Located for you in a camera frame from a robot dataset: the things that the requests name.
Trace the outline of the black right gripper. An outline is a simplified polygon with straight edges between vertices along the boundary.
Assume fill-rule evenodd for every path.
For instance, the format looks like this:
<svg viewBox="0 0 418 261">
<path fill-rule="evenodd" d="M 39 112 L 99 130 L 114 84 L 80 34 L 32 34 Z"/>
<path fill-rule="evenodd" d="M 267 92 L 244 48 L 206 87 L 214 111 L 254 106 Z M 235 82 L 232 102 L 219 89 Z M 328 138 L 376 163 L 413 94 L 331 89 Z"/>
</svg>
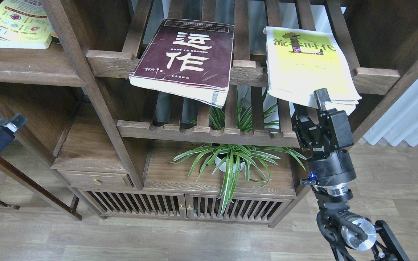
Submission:
<svg viewBox="0 0 418 261">
<path fill-rule="evenodd" d="M 314 96 L 319 110 L 293 103 L 293 129 L 300 148 L 311 152 L 307 159 L 309 177 L 301 183 L 325 188 L 350 182 L 356 174 L 345 150 L 354 144 L 347 114 L 335 109 L 327 88 L 315 90 Z"/>
</svg>

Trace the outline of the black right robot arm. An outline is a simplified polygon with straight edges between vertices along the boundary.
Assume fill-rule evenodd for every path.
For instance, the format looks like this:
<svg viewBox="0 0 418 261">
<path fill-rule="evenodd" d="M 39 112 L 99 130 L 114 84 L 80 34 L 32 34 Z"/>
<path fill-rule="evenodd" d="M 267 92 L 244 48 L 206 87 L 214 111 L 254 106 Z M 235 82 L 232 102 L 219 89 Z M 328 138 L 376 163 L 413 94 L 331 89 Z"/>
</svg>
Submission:
<svg viewBox="0 0 418 261">
<path fill-rule="evenodd" d="M 371 250 L 375 261 L 408 261 L 396 236 L 385 221 L 372 223 L 368 218 L 350 212 L 353 198 L 348 183 L 356 173 L 346 147 L 354 144 L 345 111 L 330 108 L 326 88 L 316 90 L 318 124 L 312 122 L 305 106 L 295 104 L 292 118 L 302 150 L 310 150 L 307 159 L 309 176 L 301 184 L 312 187 L 319 206 L 316 222 L 320 233 L 330 244 L 335 260 L 352 261 L 349 249 Z"/>
</svg>

